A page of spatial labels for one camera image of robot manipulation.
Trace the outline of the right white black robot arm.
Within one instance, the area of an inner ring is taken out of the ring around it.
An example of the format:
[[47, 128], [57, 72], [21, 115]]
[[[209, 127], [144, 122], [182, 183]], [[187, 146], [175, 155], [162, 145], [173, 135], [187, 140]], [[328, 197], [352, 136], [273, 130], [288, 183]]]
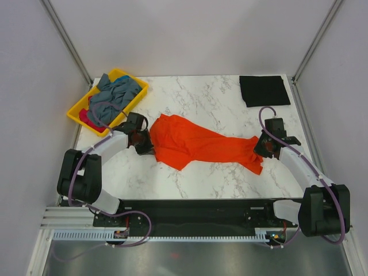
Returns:
[[254, 152], [264, 158], [276, 158], [292, 174], [303, 190], [300, 201], [277, 200], [263, 212], [269, 226], [283, 220], [300, 227], [307, 237], [321, 236], [340, 244], [350, 230], [350, 192], [346, 185], [337, 185], [326, 177], [305, 155], [295, 137], [281, 139], [263, 130]]

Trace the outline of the orange t shirt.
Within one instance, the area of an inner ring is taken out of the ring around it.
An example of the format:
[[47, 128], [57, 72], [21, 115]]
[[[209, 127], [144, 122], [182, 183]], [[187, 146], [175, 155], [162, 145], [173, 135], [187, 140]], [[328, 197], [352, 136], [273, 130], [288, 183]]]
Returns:
[[190, 162], [238, 163], [256, 175], [263, 158], [254, 152], [256, 136], [226, 137], [177, 115], [161, 114], [150, 129], [155, 157], [176, 170]]

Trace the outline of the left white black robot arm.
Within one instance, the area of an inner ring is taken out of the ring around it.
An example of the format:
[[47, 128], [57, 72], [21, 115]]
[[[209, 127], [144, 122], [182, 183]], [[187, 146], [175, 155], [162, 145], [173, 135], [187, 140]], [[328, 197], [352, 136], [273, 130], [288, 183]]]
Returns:
[[102, 167], [112, 157], [130, 147], [138, 155], [154, 154], [149, 130], [123, 123], [101, 141], [83, 150], [69, 149], [64, 154], [57, 192], [68, 199], [69, 206], [83, 205], [106, 214], [114, 226], [126, 220], [121, 200], [102, 187]]

